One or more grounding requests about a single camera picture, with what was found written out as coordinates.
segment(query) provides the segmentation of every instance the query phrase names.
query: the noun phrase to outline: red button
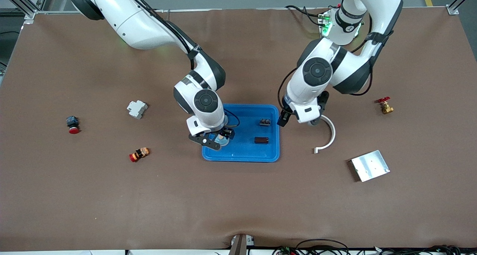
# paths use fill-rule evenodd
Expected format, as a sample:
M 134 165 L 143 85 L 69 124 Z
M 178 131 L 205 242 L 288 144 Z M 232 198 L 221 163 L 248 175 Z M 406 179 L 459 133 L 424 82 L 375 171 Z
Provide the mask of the red button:
M 78 134 L 80 133 L 80 130 L 76 127 L 70 128 L 70 134 Z

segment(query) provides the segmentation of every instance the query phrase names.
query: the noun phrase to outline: table surface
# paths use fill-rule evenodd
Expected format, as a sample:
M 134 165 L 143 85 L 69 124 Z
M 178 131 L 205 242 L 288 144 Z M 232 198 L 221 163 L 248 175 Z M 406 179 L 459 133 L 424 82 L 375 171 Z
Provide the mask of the table surface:
M 274 104 L 316 27 L 287 10 L 172 13 L 227 71 L 225 103 Z M 0 250 L 223 248 L 331 238 L 351 247 L 475 246 L 477 64 L 459 18 L 404 9 L 362 97 L 329 88 L 323 123 L 281 129 L 275 163 L 208 162 L 172 90 L 176 47 L 128 47 L 106 21 L 37 15 L 0 89 Z M 373 101 L 391 97 L 383 115 Z M 141 120 L 131 100 L 150 106 Z M 70 135 L 65 118 L 80 119 Z M 128 155 L 148 147 L 138 163 Z M 357 182 L 379 149 L 391 172 Z

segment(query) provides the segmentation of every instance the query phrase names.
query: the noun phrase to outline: silver metal plate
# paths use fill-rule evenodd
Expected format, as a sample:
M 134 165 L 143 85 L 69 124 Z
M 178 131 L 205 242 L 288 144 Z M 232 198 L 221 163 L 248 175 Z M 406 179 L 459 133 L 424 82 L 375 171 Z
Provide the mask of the silver metal plate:
M 351 163 L 362 182 L 390 172 L 379 150 L 351 159 Z

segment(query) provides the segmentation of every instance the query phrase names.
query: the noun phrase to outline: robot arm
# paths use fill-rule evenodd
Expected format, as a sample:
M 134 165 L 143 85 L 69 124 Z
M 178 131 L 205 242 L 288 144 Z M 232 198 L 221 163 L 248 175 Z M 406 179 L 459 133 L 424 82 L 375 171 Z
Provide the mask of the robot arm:
M 373 19 L 373 28 L 366 37 L 361 54 L 356 56 L 329 38 L 311 41 L 288 82 L 282 99 L 280 126 L 285 126 L 292 114 L 299 123 L 317 124 L 328 100 L 329 94 L 324 91 L 327 85 L 332 85 L 342 94 L 352 94 L 366 84 L 379 53 L 392 34 L 402 0 L 344 0 L 341 8 L 360 13 L 362 10 L 356 8 L 357 4 L 363 4 Z M 340 37 L 342 27 L 334 29 Z
M 143 0 L 71 1 L 89 19 L 106 19 L 133 48 L 147 50 L 177 45 L 191 60 L 191 71 L 174 87 L 174 99 L 185 112 L 192 114 L 187 119 L 189 138 L 214 149 L 220 149 L 221 144 L 209 140 L 208 133 L 217 134 L 226 143 L 233 138 L 233 131 L 225 128 L 228 119 L 215 92 L 225 83 L 225 70 L 179 27 L 162 19 Z

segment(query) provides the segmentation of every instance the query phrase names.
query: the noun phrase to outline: white connector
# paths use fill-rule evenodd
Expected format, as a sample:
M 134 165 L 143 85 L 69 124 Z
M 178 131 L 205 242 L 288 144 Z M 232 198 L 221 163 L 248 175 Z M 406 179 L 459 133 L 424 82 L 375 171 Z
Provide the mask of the white connector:
M 145 104 L 144 102 L 138 100 L 136 102 L 134 101 L 131 101 L 129 103 L 129 106 L 127 107 L 127 110 L 129 111 L 129 115 L 130 116 L 133 116 L 134 118 L 136 119 L 141 119 L 141 117 L 143 116 L 143 112 L 145 111 L 145 109 L 147 109 L 148 106 L 147 104 Z

